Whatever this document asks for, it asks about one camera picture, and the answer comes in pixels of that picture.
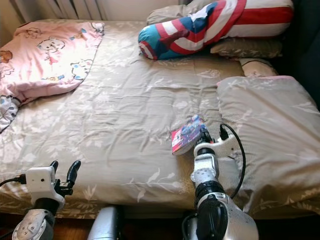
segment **book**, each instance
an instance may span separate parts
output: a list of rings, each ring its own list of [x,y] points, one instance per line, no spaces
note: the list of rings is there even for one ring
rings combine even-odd
[[[171,133],[172,154],[182,155],[188,152],[200,139],[201,129],[206,128],[199,115],[194,115],[185,125]]]

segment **black cable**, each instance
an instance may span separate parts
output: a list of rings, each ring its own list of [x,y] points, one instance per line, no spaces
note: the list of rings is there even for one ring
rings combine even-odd
[[[0,240],[7,238],[8,236],[10,236],[12,233],[14,232],[14,229],[7,232],[6,234],[3,234],[2,236],[0,236]]]
[[[4,184],[10,183],[10,182],[16,182],[16,181],[17,181],[16,178],[10,178],[10,179],[4,180],[3,182],[0,183],[0,188]]]
[[[196,213],[193,213],[193,214],[190,214],[188,216],[186,216],[183,221],[182,221],[182,224],[181,224],[181,231],[182,231],[182,236],[183,236],[183,240],[189,240],[187,234],[186,234],[186,223],[190,220],[190,219],[193,219],[193,218],[196,218],[197,217],[197,214]]]
[[[237,195],[237,193],[239,192],[239,189],[244,181],[244,178],[245,178],[245,173],[246,173],[246,154],[245,154],[245,150],[244,150],[244,147],[242,146],[242,143],[241,143],[241,140],[238,136],[238,134],[236,133],[236,131],[231,127],[229,126],[228,124],[226,123],[221,123],[220,126],[226,126],[231,132],[232,134],[235,136],[238,144],[239,144],[239,147],[241,149],[241,153],[242,153],[242,171],[241,171],[241,177],[240,177],[240,180],[239,180],[239,183],[238,183],[238,186],[236,186],[236,189],[234,190],[234,192],[232,193],[232,195],[230,196],[232,199]]]

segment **captain america pillow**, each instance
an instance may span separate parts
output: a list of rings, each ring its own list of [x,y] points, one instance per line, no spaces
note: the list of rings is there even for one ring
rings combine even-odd
[[[175,58],[198,52],[221,38],[277,36],[292,17],[291,0],[219,0],[189,16],[146,26],[138,43],[149,59]]]

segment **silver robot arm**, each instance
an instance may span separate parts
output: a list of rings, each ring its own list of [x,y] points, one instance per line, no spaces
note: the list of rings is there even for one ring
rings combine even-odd
[[[241,211],[218,181],[218,157],[225,157],[238,147],[233,134],[212,141],[205,129],[194,148],[196,217],[188,221],[185,240],[258,240],[255,221]]]
[[[66,182],[60,182],[55,174],[58,161],[48,167],[32,167],[23,174],[23,182],[31,193],[33,204],[16,226],[12,240],[52,240],[54,238],[55,214],[65,205],[65,196],[73,194],[77,172],[81,166],[75,161],[67,173]]]

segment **cartoon cat print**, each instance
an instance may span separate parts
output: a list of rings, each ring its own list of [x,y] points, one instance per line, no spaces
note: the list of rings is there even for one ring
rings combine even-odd
[[[4,78],[6,75],[13,73],[15,69],[13,67],[3,66],[0,67],[0,78]]]
[[[91,23],[91,26],[95,29],[97,33],[104,35],[105,24],[104,23]]]
[[[55,37],[49,37],[49,39],[40,42],[37,47],[46,53],[55,53],[58,49],[63,49],[65,45],[64,41]]]
[[[0,51],[0,63],[7,64],[13,57],[11,51]]]
[[[47,78],[41,78],[41,80],[59,82],[61,79],[64,79],[64,78],[65,78],[65,75],[60,75],[60,76],[51,76]]]
[[[26,30],[26,33],[24,34],[24,36],[27,39],[28,38],[37,39],[41,34],[42,32],[39,28],[30,27],[29,29]]]
[[[72,36],[72,37],[69,37],[70,40],[75,40],[75,39],[83,39],[84,38],[84,34],[87,33],[87,31],[83,28],[81,28],[81,32]]]
[[[0,133],[6,129],[15,118],[21,101],[11,95],[0,95]]]
[[[73,78],[76,80],[84,80],[90,71],[92,63],[93,61],[91,59],[71,63]]]

